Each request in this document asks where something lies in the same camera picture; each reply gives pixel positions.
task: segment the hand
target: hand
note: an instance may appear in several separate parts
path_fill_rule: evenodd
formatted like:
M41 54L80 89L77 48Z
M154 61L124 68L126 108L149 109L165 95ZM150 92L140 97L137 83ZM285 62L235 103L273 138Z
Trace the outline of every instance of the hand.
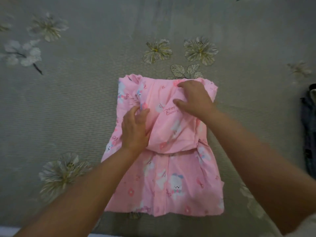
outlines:
M149 109L135 115L139 106L133 106L125 115L122 122L122 148L131 151L137 157L148 146L150 132L146 132L146 119Z
M180 99L174 99L173 103L182 110L185 111L200 120L206 118L206 114L215 106L204 88L201 82L195 80L187 80L180 82L178 87L184 89L184 96L188 102L184 102Z

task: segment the person's right hand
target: person's right hand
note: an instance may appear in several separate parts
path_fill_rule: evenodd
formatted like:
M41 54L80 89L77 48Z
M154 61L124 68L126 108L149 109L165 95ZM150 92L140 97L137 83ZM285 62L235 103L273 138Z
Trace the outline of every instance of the person's right hand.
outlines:
M178 87L184 89L184 95L188 102L184 102L180 99L173 99L173 103L175 103L180 110L203 121L208 111L214 108L214 104L205 90L204 85L195 80L187 80L180 82Z

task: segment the person's left arm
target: person's left arm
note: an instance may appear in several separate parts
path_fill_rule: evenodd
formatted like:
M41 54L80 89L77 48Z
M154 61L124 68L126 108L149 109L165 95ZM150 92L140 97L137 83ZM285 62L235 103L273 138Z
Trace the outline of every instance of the person's left arm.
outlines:
M148 145L145 122L149 109L135 116L138 109L134 106L124 116L122 147L80 177L15 237L88 236L124 174Z

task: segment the pink garment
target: pink garment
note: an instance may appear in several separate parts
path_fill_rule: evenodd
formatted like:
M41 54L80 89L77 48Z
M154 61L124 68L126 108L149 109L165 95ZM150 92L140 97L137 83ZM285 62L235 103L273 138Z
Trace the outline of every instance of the pink garment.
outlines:
M204 84L214 101L214 83L196 80ZM172 102L175 98L186 101L183 89L177 87L181 81L185 79L150 79L134 74L119 79L116 127L102 161L121 147L123 116L134 105L150 108L146 127L152 133L147 149L124 175L105 211L154 216L223 213L224 183L207 144L206 126Z

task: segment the forearm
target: forearm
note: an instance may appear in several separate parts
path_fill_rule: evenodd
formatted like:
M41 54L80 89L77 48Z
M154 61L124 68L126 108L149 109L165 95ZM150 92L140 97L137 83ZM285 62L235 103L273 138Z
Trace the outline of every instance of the forearm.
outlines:
M16 236L87 236L137 157L138 153L121 148L78 179Z
M310 176L217 109L207 111L202 121L282 233L316 212L316 181Z

